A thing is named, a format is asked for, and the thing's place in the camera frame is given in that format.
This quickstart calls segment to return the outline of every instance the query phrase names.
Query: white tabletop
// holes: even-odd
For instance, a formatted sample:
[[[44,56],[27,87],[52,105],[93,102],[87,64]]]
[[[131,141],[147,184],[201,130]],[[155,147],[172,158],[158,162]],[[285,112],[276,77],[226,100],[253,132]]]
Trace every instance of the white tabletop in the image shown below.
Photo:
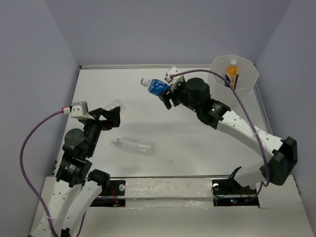
[[[168,68],[160,69],[106,69],[81,70],[73,101],[85,100],[90,110],[104,107],[120,99],[125,110],[121,113],[121,126],[102,132],[94,156],[89,160],[97,168],[120,177],[225,175],[237,166],[250,165],[260,156],[234,138],[202,124],[192,111],[178,106],[168,111],[164,104],[151,95],[139,82],[144,78],[162,79]],[[192,77],[207,78],[205,73]],[[253,91],[243,99],[256,126],[264,128],[258,103]],[[244,117],[240,108],[235,110]],[[83,128],[70,118],[66,131]],[[153,141],[159,148],[154,157],[126,153],[111,144],[113,139],[132,136]],[[293,177],[283,186],[269,185],[259,195],[260,208],[256,206],[214,207],[210,189],[203,203],[183,205],[160,197],[174,197],[175,180],[161,193],[152,179],[134,182],[126,180],[126,192],[137,197],[138,185],[153,200],[127,200],[126,207],[89,208],[81,237],[312,237],[304,207]],[[189,194],[202,185],[201,179],[185,179]],[[46,180],[42,195],[48,201],[54,178]],[[39,206],[34,228],[39,224],[43,209]]]
[[[163,79],[168,68],[81,70],[73,102],[87,101],[90,110],[104,107],[120,99],[125,107],[121,125],[101,133],[92,168],[111,176],[176,176],[224,175],[236,167],[256,163],[261,158],[244,144],[201,123],[195,113],[183,106],[167,110],[158,97],[140,85],[141,78]],[[207,80],[207,73],[187,76]],[[253,90],[243,99],[255,125],[264,128],[260,109]],[[244,117],[240,107],[235,111]],[[76,119],[69,118],[66,132],[83,128]],[[111,142],[122,136],[155,142],[154,157],[131,154]]]

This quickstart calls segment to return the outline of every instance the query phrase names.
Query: white cup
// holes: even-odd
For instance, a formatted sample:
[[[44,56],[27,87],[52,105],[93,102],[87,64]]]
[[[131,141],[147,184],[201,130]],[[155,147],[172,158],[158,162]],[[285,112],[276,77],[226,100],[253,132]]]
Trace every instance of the white cup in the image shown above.
[[[239,78],[235,91],[239,98],[243,100],[247,93],[254,87],[259,77],[259,73],[251,61],[237,55],[230,54],[215,58],[209,69],[219,73],[225,78],[226,70],[231,65],[232,61],[237,63],[236,66],[239,70]],[[210,86],[212,99],[228,105],[231,109],[236,107],[238,100],[231,89],[224,86],[224,81],[222,79],[213,74],[209,74],[208,84]]]

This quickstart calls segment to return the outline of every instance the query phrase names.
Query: screw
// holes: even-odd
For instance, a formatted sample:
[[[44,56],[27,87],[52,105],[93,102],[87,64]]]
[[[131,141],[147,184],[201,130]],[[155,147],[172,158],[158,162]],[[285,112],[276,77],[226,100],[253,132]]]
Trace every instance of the screw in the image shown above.
[[[254,185],[254,184],[253,185],[249,185],[249,188],[252,189],[252,190],[255,190],[256,189],[256,185]]]
[[[125,185],[124,184],[120,184],[119,187],[118,187],[118,190],[123,192],[125,190]]]
[[[216,191],[219,190],[219,184],[218,183],[213,184],[213,189]]]

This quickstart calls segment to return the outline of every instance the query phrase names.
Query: empty plastic bottle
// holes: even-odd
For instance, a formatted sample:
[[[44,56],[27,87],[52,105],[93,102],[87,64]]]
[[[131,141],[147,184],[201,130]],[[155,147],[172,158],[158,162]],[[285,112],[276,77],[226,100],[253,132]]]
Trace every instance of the empty plastic bottle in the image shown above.
[[[153,95],[160,96],[162,92],[168,90],[169,85],[158,79],[146,80],[142,79],[140,84],[145,86]]]
[[[126,152],[138,153],[145,156],[153,156],[156,146],[153,142],[144,141],[133,137],[121,137],[113,142]]]
[[[120,113],[122,113],[122,111],[125,110],[125,106],[123,105],[123,103],[120,99],[116,99],[116,100],[112,101],[103,109],[108,111],[108,110],[114,109],[117,106],[120,106]],[[105,119],[105,117],[103,117],[103,115],[101,115],[99,120],[106,120],[106,119]]]

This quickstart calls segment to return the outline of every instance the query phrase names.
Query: blue bottle label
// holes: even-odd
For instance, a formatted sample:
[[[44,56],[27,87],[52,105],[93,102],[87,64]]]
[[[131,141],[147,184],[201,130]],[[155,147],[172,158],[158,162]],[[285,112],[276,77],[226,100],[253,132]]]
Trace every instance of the blue bottle label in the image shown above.
[[[160,96],[160,94],[168,90],[169,85],[161,80],[153,79],[149,85],[148,91],[153,95]]]

